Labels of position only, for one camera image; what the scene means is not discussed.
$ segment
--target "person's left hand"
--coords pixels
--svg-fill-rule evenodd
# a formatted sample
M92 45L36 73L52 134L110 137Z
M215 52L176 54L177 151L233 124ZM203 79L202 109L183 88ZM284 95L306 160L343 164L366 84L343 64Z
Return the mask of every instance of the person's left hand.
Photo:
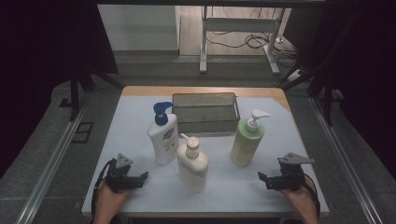
M131 190L114 193L103 180L98 188L93 224L110 223L111 219L120 211L130 193Z

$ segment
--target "blue logo on bottle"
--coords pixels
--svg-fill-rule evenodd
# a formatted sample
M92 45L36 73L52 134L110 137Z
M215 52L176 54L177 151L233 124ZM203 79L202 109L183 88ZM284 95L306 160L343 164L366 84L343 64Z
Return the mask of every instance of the blue logo on bottle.
M174 131L175 131L175 128L171 128L168 132L166 132L163 135L163 140L170 139Z

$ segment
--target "bottle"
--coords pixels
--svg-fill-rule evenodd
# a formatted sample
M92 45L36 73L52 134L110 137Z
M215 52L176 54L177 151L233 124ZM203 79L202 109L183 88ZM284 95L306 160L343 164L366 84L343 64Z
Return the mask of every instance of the bottle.
M269 117L270 114L254 109L251 112L251 116L252 119L239 121L235 139L233 140L231 160L239 166L246 166L253 159L254 153L264 136L264 125L260 123L259 118Z
M189 138L184 133L181 135L187 139L187 144L183 144L177 149L180 179L190 189L197 192L203 191L206 185L209 159L204 152L198 148L198 138Z
M171 102L160 102L154 105L155 120L148 128L148 136L154 147L156 162L164 165L172 161L177 154L178 131L177 117L166 114L165 110L171 107Z

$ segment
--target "white wall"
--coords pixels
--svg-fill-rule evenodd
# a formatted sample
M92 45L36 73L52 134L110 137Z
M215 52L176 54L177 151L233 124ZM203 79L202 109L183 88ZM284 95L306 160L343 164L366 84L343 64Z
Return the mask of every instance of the white wall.
M113 50L178 50L178 7L98 7Z

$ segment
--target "white tabletop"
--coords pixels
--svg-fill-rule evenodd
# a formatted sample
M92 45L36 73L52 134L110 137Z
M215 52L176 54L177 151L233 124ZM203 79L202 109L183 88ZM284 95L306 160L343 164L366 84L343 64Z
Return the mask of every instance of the white tabletop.
M105 145L96 166L82 213L91 212L92 189L106 162L117 158L118 153L133 160L128 175L148 171L142 189L134 189L120 212L129 217L284 217L292 216L286 198L275 190L266 189L257 172L268 176L281 175L277 158L289 152L308 157L301 136L289 111L272 98L237 97L241 119L249 118L252 109L271 114L262 118L265 134L252 162L239 167L230 159L234 133L196 134L200 149L209 158L206 188L194 192L178 176L177 159L159 165L147 134L154 120L155 103L172 101L172 96L131 96L120 98ZM302 165L317 186L321 214L329 213L312 165Z

